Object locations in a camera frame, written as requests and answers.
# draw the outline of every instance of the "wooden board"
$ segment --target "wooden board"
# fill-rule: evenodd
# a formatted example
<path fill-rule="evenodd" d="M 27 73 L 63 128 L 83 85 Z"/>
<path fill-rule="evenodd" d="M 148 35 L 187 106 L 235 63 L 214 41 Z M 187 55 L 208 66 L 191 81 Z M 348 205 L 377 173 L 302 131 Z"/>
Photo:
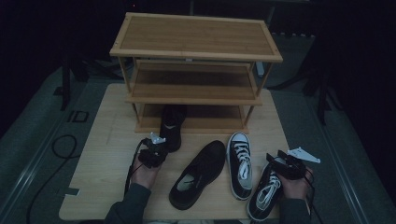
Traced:
<path fill-rule="evenodd" d="M 126 13 L 110 55 L 282 62 L 264 21 L 144 13 Z"/>
<path fill-rule="evenodd" d="M 73 175 L 70 188 L 78 196 L 65 195 L 60 218 L 65 220 L 104 219 L 110 206 L 122 200 L 124 181 L 135 148 L 149 133 L 135 133 L 131 105 L 123 102 L 124 84 L 111 84 L 106 90 L 90 135 Z M 266 153 L 275 155 L 289 149 L 269 91 L 261 93 L 263 106 L 253 111 L 248 135 L 251 144 L 254 185 L 267 163 Z M 207 186 L 196 204 L 179 211 L 168 201 L 168 194 L 184 168 L 213 140 L 228 143 L 230 134 L 182 134 L 181 149 L 169 154 L 152 190 L 145 219 L 245 219 L 247 201 L 237 201 L 231 192 L 226 163 L 220 176 Z M 278 217 L 277 207 L 269 217 Z"/>

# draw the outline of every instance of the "dark background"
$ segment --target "dark background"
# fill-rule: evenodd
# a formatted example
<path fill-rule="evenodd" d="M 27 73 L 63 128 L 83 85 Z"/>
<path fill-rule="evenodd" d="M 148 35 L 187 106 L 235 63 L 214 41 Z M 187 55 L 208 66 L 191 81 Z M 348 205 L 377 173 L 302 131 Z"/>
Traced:
<path fill-rule="evenodd" d="M 65 54 L 78 80 L 78 55 L 109 60 L 125 11 L 189 15 L 185 0 L 60 0 L 0 3 L 0 136 Z M 314 35 L 308 67 L 322 73 L 353 123 L 390 198 L 396 201 L 396 7 L 393 1 L 195 0 L 194 14 L 270 20 L 270 31 Z"/>

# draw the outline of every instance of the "wooden shoe rack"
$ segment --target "wooden shoe rack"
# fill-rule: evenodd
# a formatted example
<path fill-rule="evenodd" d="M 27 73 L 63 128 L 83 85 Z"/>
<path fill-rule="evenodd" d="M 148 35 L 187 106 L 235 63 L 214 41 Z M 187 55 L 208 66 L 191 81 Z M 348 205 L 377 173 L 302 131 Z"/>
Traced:
<path fill-rule="evenodd" d="M 183 133 L 248 133 L 271 67 L 282 62 L 263 21 L 142 13 L 126 13 L 110 55 L 119 58 L 139 133 L 159 131 L 166 104 L 188 106 Z M 267 64 L 260 85 L 255 62 Z"/>

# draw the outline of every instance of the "shoe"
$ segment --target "shoe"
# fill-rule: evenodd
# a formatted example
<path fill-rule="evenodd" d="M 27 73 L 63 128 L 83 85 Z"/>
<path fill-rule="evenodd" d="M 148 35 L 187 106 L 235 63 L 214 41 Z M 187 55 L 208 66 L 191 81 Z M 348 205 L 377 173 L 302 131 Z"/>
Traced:
<path fill-rule="evenodd" d="M 234 133 L 227 146 L 231 189 L 238 200 L 246 200 L 253 189 L 250 163 L 250 143 L 244 133 Z"/>
<path fill-rule="evenodd" d="M 282 184 L 271 165 L 262 171 L 259 185 L 247 203 L 247 214 L 254 221 L 264 221 L 274 208 L 276 201 L 282 195 Z"/>
<path fill-rule="evenodd" d="M 175 152 L 181 146 L 181 125 L 187 114 L 186 105 L 165 105 L 161 120 L 160 137 L 165 138 L 168 152 Z"/>
<path fill-rule="evenodd" d="M 204 188 L 221 173 L 225 146 L 219 140 L 206 145 L 183 171 L 169 193 L 170 203 L 179 210 L 191 208 Z"/>

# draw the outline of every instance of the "white shoelace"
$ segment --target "white shoelace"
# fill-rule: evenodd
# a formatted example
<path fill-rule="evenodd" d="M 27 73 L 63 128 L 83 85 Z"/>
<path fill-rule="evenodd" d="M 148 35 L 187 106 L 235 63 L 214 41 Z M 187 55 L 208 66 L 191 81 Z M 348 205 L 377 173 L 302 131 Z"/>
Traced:
<path fill-rule="evenodd" d="M 239 162 L 239 176 L 241 179 L 248 179 L 248 174 L 250 170 L 250 156 L 248 154 L 247 144 L 235 144 L 236 155 Z"/>
<path fill-rule="evenodd" d="M 277 189 L 281 186 L 280 180 L 277 178 L 274 172 L 270 174 L 269 184 L 260 191 L 259 195 L 257 196 L 257 206 L 264 210 L 271 199 L 273 198 Z"/>

